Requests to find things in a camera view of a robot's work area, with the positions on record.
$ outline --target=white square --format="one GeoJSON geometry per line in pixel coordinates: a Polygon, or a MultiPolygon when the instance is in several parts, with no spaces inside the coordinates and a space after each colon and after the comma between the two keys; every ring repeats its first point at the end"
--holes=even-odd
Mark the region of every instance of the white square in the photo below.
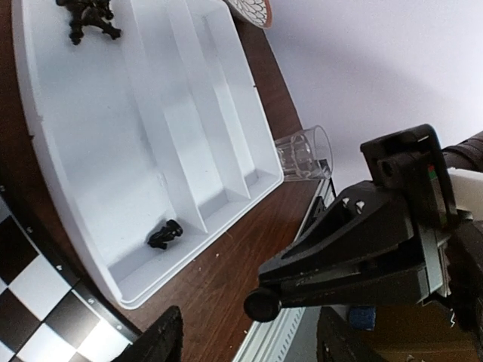
{"type": "Polygon", "coordinates": [[[8,288],[40,321],[70,290],[67,282],[42,255],[22,270],[8,288]]]}
{"type": "Polygon", "coordinates": [[[69,362],[74,354],[75,348],[42,324],[20,349],[18,356],[24,362],[69,362]]]}
{"type": "Polygon", "coordinates": [[[8,362],[15,353],[0,341],[0,362],[8,362]]]}
{"type": "Polygon", "coordinates": [[[0,294],[2,294],[5,289],[7,289],[7,284],[0,278],[0,294]]]}
{"type": "Polygon", "coordinates": [[[129,341],[105,321],[100,321],[89,336],[77,348],[92,362],[108,362],[118,357],[129,345],[129,341]]]}

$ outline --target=clear glass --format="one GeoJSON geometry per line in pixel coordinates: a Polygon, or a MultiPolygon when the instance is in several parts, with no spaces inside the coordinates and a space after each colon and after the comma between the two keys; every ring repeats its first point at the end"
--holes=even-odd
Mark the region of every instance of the clear glass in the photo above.
{"type": "Polygon", "coordinates": [[[275,141],[285,181],[330,179],[334,163],[331,143],[321,126],[275,141]]]}

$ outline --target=checkered pattern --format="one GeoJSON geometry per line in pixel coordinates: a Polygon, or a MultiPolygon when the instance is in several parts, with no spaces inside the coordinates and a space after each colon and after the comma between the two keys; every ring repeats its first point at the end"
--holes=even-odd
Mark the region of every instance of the checkered pattern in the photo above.
{"type": "Polygon", "coordinates": [[[52,265],[11,216],[0,222],[0,362],[107,362],[132,344],[67,265],[52,265]]]}

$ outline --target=white wall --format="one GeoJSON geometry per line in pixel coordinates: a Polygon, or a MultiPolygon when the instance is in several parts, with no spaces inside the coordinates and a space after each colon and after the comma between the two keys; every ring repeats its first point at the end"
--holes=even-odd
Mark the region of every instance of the white wall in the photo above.
{"type": "Polygon", "coordinates": [[[360,143],[422,123],[443,146],[483,130],[483,2],[271,0],[269,43],[338,191],[369,178],[360,143]]]}

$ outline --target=brown wooden floor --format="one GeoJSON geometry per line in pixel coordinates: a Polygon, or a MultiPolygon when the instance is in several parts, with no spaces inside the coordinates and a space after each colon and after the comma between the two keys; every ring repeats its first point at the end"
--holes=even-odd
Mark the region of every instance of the brown wooden floor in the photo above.
{"type": "MultiPolygon", "coordinates": [[[[10,3],[0,0],[0,161],[55,242],[83,270],[29,141],[14,65],[10,3]]],[[[237,23],[237,29],[274,138],[299,130],[297,113],[263,31],[243,23],[237,23]]],[[[185,320],[183,360],[231,360],[251,325],[242,303],[257,283],[258,266],[293,241],[315,188],[315,183],[282,185],[145,305],[121,312],[145,330],[169,305],[178,305],[185,320]]]]}

